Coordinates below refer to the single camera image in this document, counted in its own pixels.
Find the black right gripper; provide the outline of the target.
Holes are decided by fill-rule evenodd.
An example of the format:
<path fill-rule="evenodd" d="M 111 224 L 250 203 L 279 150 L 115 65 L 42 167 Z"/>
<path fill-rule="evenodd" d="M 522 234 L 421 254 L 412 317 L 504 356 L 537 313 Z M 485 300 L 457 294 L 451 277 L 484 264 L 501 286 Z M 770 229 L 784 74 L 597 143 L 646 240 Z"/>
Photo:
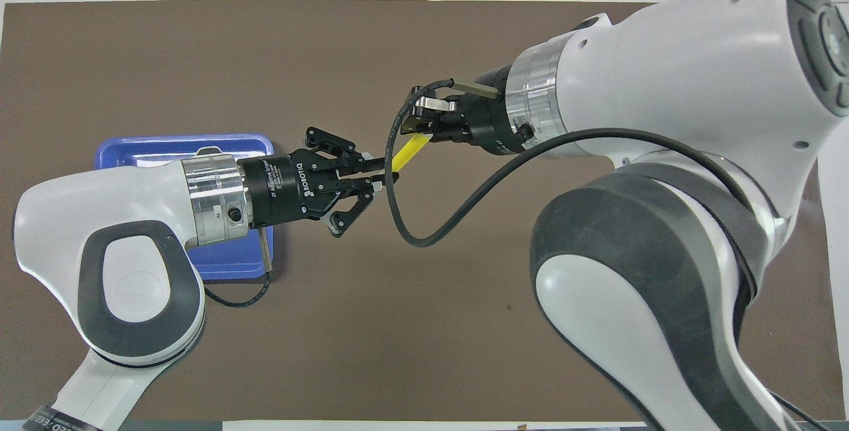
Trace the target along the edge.
<path fill-rule="evenodd" d="M 464 119 L 459 138 L 459 125 L 448 121 Z M 445 99 L 422 96 L 400 126 L 402 136 L 420 134 L 430 142 L 464 142 L 481 147 L 491 154 L 519 154 L 523 142 L 515 136 L 509 122 L 505 99 L 488 99 L 472 93 L 449 96 Z"/>

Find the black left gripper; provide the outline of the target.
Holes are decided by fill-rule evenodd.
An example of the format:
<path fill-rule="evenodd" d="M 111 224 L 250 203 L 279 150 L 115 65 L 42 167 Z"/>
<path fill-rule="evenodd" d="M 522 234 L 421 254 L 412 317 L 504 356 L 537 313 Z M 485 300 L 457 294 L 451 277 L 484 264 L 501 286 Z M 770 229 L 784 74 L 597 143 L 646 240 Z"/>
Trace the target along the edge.
<path fill-rule="evenodd" d="M 300 219 L 318 220 L 326 214 L 331 235 L 340 238 L 384 188 L 385 175 L 327 182 L 326 189 L 334 196 L 331 208 L 355 198 L 349 210 L 330 210 L 330 193 L 319 190 L 318 184 L 330 179 L 329 171 L 346 176 L 383 170 L 385 159 L 366 157 L 353 142 L 318 128 L 306 130 L 305 145 L 309 150 L 237 160 L 246 195 L 251 196 L 249 225 L 259 229 Z"/>

